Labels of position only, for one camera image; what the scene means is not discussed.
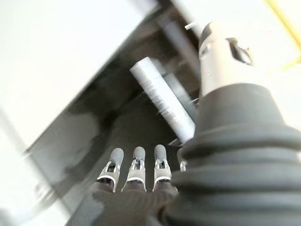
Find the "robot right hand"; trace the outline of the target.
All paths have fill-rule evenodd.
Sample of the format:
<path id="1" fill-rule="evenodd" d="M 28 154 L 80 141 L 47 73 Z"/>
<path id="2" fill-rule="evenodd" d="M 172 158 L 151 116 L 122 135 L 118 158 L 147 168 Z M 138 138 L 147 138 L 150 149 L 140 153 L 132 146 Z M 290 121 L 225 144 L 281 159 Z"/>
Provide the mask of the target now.
<path id="1" fill-rule="evenodd" d="M 116 148 L 70 226 L 298 226 L 301 133 L 284 122 L 247 50 L 211 22 L 199 38 L 200 101 L 193 138 L 171 172 L 164 146 L 154 149 L 154 186 L 145 188 L 145 150 L 134 150 L 127 180 L 116 187 Z"/>

